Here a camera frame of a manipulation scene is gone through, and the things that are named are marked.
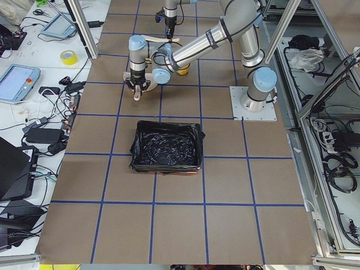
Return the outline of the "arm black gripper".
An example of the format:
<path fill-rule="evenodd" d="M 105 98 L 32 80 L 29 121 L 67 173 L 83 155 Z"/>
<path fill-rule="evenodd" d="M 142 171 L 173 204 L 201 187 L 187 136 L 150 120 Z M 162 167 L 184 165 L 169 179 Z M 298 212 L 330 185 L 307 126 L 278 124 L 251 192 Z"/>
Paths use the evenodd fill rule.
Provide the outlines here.
<path fill-rule="evenodd" d="M 136 90 L 136 86 L 140 87 L 141 92 L 149 91 L 151 85 L 150 74 L 143 73 L 140 75 L 133 75 L 131 72 L 125 72 L 125 84 L 132 91 Z"/>
<path fill-rule="evenodd" d="M 159 23 L 161 19 L 165 20 L 166 35 L 174 35 L 177 24 L 177 9 L 162 8 L 155 14 L 156 23 Z"/>

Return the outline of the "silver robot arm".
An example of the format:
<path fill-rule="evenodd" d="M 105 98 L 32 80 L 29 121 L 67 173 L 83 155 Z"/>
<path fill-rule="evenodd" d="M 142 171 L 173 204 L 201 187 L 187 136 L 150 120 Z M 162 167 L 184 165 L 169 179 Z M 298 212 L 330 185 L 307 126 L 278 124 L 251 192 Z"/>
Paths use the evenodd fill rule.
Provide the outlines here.
<path fill-rule="evenodd" d="M 171 74 L 179 72 L 195 60 L 215 51 L 225 43 L 238 41 L 241 63 L 250 69 L 249 86 L 241 98 L 241 106 L 251 112 L 260 112 L 268 103 L 268 96 L 277 82 L 276 73 L 262 62 L 264 51 L 259 47 L 255 22 L 262 16 L 259 1 L 219 1 L 223 16 L 217 24 L 179 49 L 172 49 L 178 39 L 173 37 L 177 21 L 177 8 L 184 1 L 165 1 L 161 16 L 166 21 L 168 33 L 160 39 L 146 35 L 129 38 L 129 71 L 123 74 L 124 83 L 133 91 L 134 100 L 167 84 Z"/>
<path fill-rule="evenodd" d="M 177 23 L 177 10 L 180 6 L 183 13 L 183 5 L 196 4 L 197 0 L 166 0 L 160 11 L 155 14 L 155 22 L 159 23 L 162 19 L 165 21 L 166 37 L 172 39 Z"/>

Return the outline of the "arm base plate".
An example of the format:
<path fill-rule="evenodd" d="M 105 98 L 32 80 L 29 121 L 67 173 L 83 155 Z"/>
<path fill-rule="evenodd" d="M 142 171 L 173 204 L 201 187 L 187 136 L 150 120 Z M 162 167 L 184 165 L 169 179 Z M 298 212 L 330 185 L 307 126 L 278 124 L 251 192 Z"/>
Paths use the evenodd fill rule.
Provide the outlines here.
<path fill-rule="evenodd" d="M 276 122 L 274 102 L 269 94 L 265 101 L 254 101 L 248 96 L 248 87 L 230 86 L 234 120 L 251 122 Z"/>

